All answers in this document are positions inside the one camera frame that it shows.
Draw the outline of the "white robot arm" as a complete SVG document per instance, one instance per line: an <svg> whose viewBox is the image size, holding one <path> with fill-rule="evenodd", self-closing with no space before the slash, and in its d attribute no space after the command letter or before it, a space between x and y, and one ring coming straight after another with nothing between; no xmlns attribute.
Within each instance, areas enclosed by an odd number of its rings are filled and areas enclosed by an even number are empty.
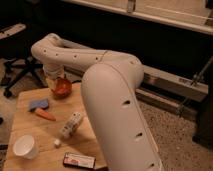
<svg viewBox="0 0 213 171"><path fill-rule="evenodd" d="M67 48L54 33L34 43L31 53L43 63L49 79L62 77L66 67L84 73L83 104L109 171L164 171L135 94L144 78L136 56Z"/></svg>

